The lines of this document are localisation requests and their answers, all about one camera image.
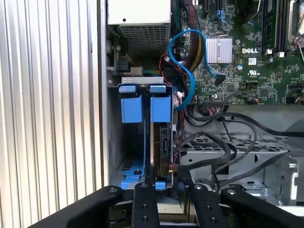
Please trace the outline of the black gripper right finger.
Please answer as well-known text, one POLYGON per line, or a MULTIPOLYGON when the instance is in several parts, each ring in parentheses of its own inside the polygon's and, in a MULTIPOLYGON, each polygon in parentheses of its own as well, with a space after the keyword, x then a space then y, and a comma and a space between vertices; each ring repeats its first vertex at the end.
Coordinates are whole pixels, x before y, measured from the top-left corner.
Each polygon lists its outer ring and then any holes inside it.
POLYGON ((190 170, 179 167, 201 228, 302 228, 304 219, 243 191, 223 189, 220 194, 192 181, 190 170))

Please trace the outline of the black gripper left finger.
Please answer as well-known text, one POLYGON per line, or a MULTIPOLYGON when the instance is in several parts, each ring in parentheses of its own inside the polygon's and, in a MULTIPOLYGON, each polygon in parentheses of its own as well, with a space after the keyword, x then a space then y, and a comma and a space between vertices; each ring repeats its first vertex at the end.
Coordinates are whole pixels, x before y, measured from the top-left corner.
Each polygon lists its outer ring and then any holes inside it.
POLYGON ((131 190, 109 185, 36 222, 33 228, 157 228, 154 167, 131 190))

